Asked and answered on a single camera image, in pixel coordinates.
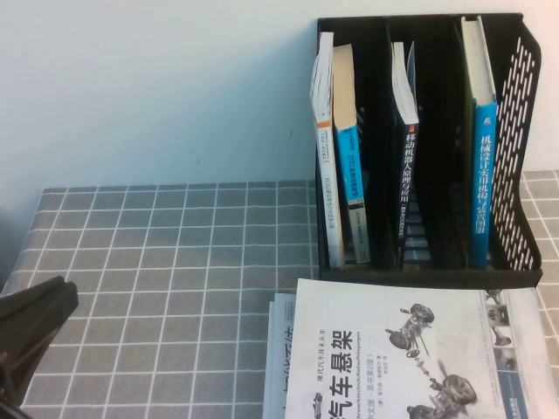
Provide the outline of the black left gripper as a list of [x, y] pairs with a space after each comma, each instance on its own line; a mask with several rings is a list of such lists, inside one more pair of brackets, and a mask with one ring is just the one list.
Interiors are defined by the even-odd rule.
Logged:
[[62, 277], [1, 298], [1, 419], [25, 419], [21, 404], [38, 364], [79, 305]]

